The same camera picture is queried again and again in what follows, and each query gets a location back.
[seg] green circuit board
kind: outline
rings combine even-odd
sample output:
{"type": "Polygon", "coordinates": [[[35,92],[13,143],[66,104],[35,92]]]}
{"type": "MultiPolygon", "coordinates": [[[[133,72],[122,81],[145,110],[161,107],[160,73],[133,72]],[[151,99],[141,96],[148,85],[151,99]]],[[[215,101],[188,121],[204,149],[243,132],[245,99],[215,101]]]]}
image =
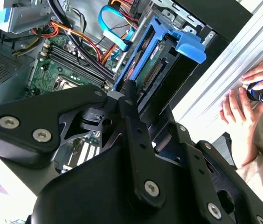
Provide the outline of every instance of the green circuit board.
{"type": "Polygon", "coordinates": [[[139,73],[139,75],[136,79],[138,92],[140,92],[144,83],[147,82],[150,75],[152,75],[151,71],[154,68],[156,62],[159,60],[159,56],[160,56],[160,54],[164,48],[165,48],[165,41],[162,40],[155,46],[152,54],[150,55],[149,59],[147,60],[147,62],[145,64],[145,66],[143,67],[143,69],[139,73]]]}
{"type": "Polygon", "coordinates": [[[61,66],[52,60],[42,58],[42,62],[39,60],[35,68],[35,72],[30,84],[30,89],[39,89],[40,94],[52,92],[54,91],[55,81],[58,76],[65,77],[76,85],[93,84],[101,87],[98,84],[91,82],[85,77],[61,66]]]}
{"type": "MultiPolygon", "coordinates": [[[[67,88],[86,84],[96,85],[105,92],[108,92],[113,88],[113,86],[110,83],[99,84],[97,82],[92,81],[91,79],[88,79],[87,76],[85,76],[85,74],[80,74],[79,72],[77,72],[81,71],[80,68],[74,71],[74,66],[72,67],[72,70],[69,67],[58,63],[58,61],[53,60],[53,58],[51,59],[49,56],[46,56],[44,53],[48,53],[48,46],[50,45],[57,46],[60,49],[66,50],[67,52],[70,52],[70,47],[72,46],[68,41],[67,37],[64,35],[59,35],[54,38],[51,38],[50,40],[45,41],[42,51],[35,62],[34,69],[30,77],[27,97],[33,97],[35,95],[40,94],[47,94],[59,90],[56,88],[56,81],[60,77],[71,84],[67,84],[67,88]]],[[[93,48],[89,47],[88,45],[84,45],[84,48],[90,53],[90,55],[92,55],[93,57],[96,56],[96,53],[93,48]]],[[[106,64],[106,67],[111,70],[111,66],[112,60],[109,60],[106,64]]],[[[79,148],[79,145],[83,144],[84,141],[89,142],[90,145],[95,148],[99,148],[100,135],[97,132],[90,132],[87,136],[81,139],[69,141],[62,147],[68,147],[68,149],[71,149],[74,152],[74,150],[79,148]]]]}

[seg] orange wire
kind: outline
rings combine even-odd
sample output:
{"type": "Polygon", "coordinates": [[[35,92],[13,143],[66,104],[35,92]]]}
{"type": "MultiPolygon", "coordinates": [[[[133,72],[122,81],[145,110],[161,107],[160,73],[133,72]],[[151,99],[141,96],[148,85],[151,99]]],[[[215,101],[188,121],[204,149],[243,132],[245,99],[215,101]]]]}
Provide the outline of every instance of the orange wire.
{"type": "MultiPolygon", "coordinates": [[[[124,34],[122,37],[121,37],[121,39],[123,39],[123,38],[125,38],[127,36],[127,34],[124,34]]],[[[113,45],[111,45],[110,47],[109,47],[109,49],[106,51],[106,53],[104,54],[104,57],[103,57],[103,59],[102,59],[102,61],[101,61],[101,63],[102,64],[104,64],[107,60],[108,60],[108,58],[110,57],[110,55],[112,54],[112,52],[114,51],[114,49],[116,48],[116,44],[113,44],[113,45]]]]}
{"type": "Polygon", "coordinates": [[[84,39],[85,41],[87,41],[93,47],[93,49],[96,51],[98,61],[101,61],[101,58],[102,58],[101,53],[100,53],[99,49],[97,48],[97,46],[95,46],[94,42],[89,37],[87,37],[85,34],[82,34],[76,30],[69,29],[68,27],[66,27],[60,23],[57,23],[57,22],[51,22],[51,23],[52,23],[52,25],[57,26],[59,28],[62,28],[66,31],[69,31],[70,33],[73,33],[74,35],[77,35],[77,36],[81,37],[82,39],[84,39]]]}
{"type": "Polygon", "coordinates": [[[123,1],[121,1],[121,0],[113,0],[113,1],[111,2],[111,5],[113,5],[113,3],[114,3],[115,1],[120,2],[122,5],[124,5],[125,7],[129,8],[129,9],[132,8],[132,7],[130,7],[129,5],[127,5],[125,2],[123,2],[123,1]]]}

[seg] metal frame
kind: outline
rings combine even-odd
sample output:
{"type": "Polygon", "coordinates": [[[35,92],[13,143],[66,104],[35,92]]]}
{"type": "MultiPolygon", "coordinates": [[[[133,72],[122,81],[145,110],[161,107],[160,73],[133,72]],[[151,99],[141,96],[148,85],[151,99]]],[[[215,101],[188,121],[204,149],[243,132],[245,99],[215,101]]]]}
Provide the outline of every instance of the metal frame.
{"type": "Polygon", "coordinates": [[[94,85],[85,85],[0,105],[0,118],[7,113],[21,123],[13,131],[0,123],[0,157],[22,166],[46,166],[60,145],[88,131],[102,132],[104,153],[51,181],[38,196],[30,223],[160,224],[170,219],[176,224],[218,220],[255,224],[263,220],[263,202],[210,143],[191,141],[169,107],[161,114],[160,125],[150,130],[154,134],[149,134],[140,121],[135,91],[136,83],[128,80],[126,95],[106,95],[94,85]],[[71,100],[58,105],[64,98],[71,100]],[[31,134],[38,127],[43,135],[49,133],[50,141],[31,134]],[[151,135],[170,160],[155,156],[151,135]],[[218,193],[222,190],[234,202],[218,193]]]}
{"type": "Polygon", "coordinates": [[[226,131],[218,119],[223,97],[250,68],[263,60],[263,3],[237,37],[173,109],[194,141],[215,141],[226,131]]]}

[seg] bolt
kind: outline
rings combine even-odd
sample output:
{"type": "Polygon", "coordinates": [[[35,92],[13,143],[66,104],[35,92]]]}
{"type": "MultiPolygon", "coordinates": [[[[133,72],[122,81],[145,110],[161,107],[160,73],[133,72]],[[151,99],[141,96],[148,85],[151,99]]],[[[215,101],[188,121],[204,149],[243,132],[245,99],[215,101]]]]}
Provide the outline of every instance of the bolt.
{"type": "Polygon", "coordinates": [[[152,197],[157,197],[159,195],[159,188],[153,181],[146,181],[144,184],[145,190],[152,197]]]}
{"type": "Polygon", "coordinates": [[[179,128],[182,130],[182,131],[186,131],[186,128],[184,127],[184,126],[182,126],[182,125],[179,125],[179,128]]]}
{"type": "Polygon", "coordinates": [[[95,90],[94,93],[95,93],[96,95],[100,96],[100,97],[103,96],[103,94],[102,94],[100,91],[95,90]]]}
{"type": "Polygon", "coordinates": [[[38,142],[48,142],[51,140],[52,138],[52,134],[51,132],[49,132],[46,129],[36,129],[33,134],[32,134],[33,138],[38,141],[38,142]]]}
{"type": "Polygon", "coordinates": [[[205,143],[204,145],[206,146],[206,148],[208,148],[208,149],[211,149],[211,146],[210,146],[210,144],[208,144],[208,143],[205,143]]]}
{"type": "Polygon", "coordinates": [[[208,207],[208,211],[213,217],[215,217],[216,219],[221,219],[221,211],[218,209],[218,207],[215,204],[208,203],[207,207],[208,207]]]}
{"type": "Polygon", "coordinates": [[[125,101],[126,101],[129,105],[132,105],[132,101],[131,101],[131,100],[126,99],[125,101]]]}
{"type": "Polygon", "coordinates": [[[20,125],[17,118],[6,116],[0,119],[0,126],[7,129],[14,129],[20,125]]]}
{"type": "Polygon", "coordinates": [[[262,217],[257,216],[257,220],[258,220],[258,222],[259,222],[260,224],[263,224],[263,218],[262,218],[262,217]]]}

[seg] black wire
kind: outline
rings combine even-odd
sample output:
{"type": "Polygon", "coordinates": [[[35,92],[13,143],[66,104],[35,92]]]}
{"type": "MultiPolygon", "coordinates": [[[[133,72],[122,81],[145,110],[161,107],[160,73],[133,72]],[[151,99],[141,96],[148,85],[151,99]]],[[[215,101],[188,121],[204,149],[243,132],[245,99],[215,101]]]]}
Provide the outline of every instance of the black wire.
{"type": "MultiPolygon", "coordinates": [[[[52,12],[55,14],[57,19],[66,27],[72,28],[68,18],[66,17],[65,13],[60,12],[56,5],[60,6],[60,3],[54,0],[48,0],[48,4],[52,10],[52,12]]],[[[66,33],[69,40],[74,44],[76,49],[81,53],[81,55],[84,57],[84,59],[87,61],[88,64],[90,64],[93,68],[95,68],[98,72],[100,72],[109,82],[112,84],[114,83],[113,73],[110,72],[106,67],[104,67],[102,64],[100,64],[98,61],[94,60],[91,55],[85,50],[83,46],[81,46],[81,43],[79,42],[78,38],[73,36],[71,33],[66,33]]]]}
{"type": "MultiPolygon", "coordinates": [[[[114,27],[114,28],[112,28],[111,30],[123,28],[123,27],[126,27],[126,26],[129,26],[129,24],[125,24],[125,25],[119,26],[119,27],[114,27]]],[[[97,44],[95,44],[95,46],[99,45],[104,39],[105,39],[105,36],[103,36],[103,38],[100,39],[100,41],[99,41],[97,44]]]]}
{"type": "Polygon", "coordinates": [[[2,34],[2,31],[0,30],[0,39],[3,42],[17,42],[17,41],[26,41],[31,38],[34,38],[35,35],[28,35],[28,36],[22,36],[22,37],[16,37],[16,38],[6,38],[6,35],[2,34]]]}
{"type": "Polygon", "coordinates": [[[79,16],[81,19],[83,19],[83,21],[84,21],[84,27],[83,27],[83,33],[85,32],[85,29],[86,29],[86,27],[87,27],[87,21],[86,21],[86,19],[85,19],[85,16],[84,16],[84,14],[83,13],[81,13],[78,9],[76,9],[76,8],[72,8],[73,10],[73,12],[77,15],[77,16],[79,16]]]}

